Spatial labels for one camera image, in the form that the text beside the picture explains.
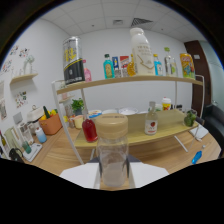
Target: door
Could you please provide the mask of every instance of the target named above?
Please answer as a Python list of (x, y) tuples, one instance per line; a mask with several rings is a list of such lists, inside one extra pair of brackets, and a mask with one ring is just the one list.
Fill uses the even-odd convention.
[[(199, 43), (199, 41), (190, 41), (184, 43), (187, 53), (192, 56), (195, 74), (201, 75), (204, 77), (205, 81), (205, 98), (204, 105), (211, 104), (211, 78), (209, 67), (207, 63), (206, 56), (204, 51)], [(202, 81), (200, 77), (196, 77), (196, 80)], [(197, 111), (198, 116), (201, 114), (202, 107), (202, 97), (203, 97), (203, 87), (193, 84), (193, 93), (192, 93), (192, 109)]]

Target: shelf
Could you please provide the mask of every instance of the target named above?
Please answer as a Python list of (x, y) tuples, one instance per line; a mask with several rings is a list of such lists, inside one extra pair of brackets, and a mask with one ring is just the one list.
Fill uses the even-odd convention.
[(64, 99), (64, 100), (60, 100), (59, 103), (64, 103), (64, 102), (66, 102), (67, 100), (71, 99), (72, 97), (74, 97), (74, 96), (69, 96), (69, 97), (67, 97), (67, 98)]
[(35, 73), (35, 74), (28, 74), (28, 75), (20, 75), (20, 76), (17, 76), (17, 77), (14, 77), (11, 82), (10, 82), (10, 85), (12, 83), (16, 83), (16, 82), (20, 82), (20, 81), (24, 81), (24, 80), (27, 80), (27, 79), (32, 79), (33, 77), (37, 76), (38, 74)]
[[(179, 110), (158, 111), (158, 129), (155, 135), (149, 136), (144, 132), (145, 114), (128, 115), (128, 143), (129, 146), (145, 144), (161, 139), (169, 138), (179, 133), (189, 131), (197, 127), (195, 122), (193, 127), (183, 125), (185, 114)], [(94, 143), (86, 142), (83, 130), (77, 136), (74, 145), (77, 149), (96, 148), (97, 141)]]
[(177, 78), (177, 77), (167, 77), (167, 76), (136, 76), (136, 77), (122, 77), (122, 78), (113, 78), (113, 79), (104, 79), (98, 81), (91, 81), (91, 82), (78, 82), (68, 85), (64, 89), (60, 89), (57, 91), (57, 94), (62, 94), (66, 92), (70, 92), (77, 89), (84, 89), (94, 86), (101, 86), (106, 84), (113, 84), (113, 83), (121, 83), (121, 82), (136, 82), (136, 81), (177, 81), (177, 82), (186, 82), (192, 83), (196, 85), (203, 86), (203, 82), (190, 79), (190, 78)]

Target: glass jar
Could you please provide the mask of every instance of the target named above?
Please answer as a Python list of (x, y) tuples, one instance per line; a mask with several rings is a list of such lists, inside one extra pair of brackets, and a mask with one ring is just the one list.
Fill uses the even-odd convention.
[(117, 113), (102, 114), (95, 123), (98, 135), (96, 154), (103, 183), (120, 187), (127, 178), (128, 118)]

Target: orange basket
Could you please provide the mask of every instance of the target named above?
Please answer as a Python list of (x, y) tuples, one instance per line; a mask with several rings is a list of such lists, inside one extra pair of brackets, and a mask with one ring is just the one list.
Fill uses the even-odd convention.
[(47, 120), (42, 121), (39, 119), (39, 123), (46, 135), (54, 135), (62, 128), (62, 123), (58, 114), (55, 114)]

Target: bowl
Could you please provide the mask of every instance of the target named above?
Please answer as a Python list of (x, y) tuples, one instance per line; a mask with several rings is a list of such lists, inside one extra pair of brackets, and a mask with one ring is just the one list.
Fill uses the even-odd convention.
[(102, 114), (111, 114), (111, 113), (117, 113), (116, 109), (108, 109), (108, 110), (104, 110), (102, 112)]
[(119, 110), (119, 114), (123, 114), (123, 115), (132, 115), (137, 113), (138, 113), (138, 110), (134, 107), (125, 107)]

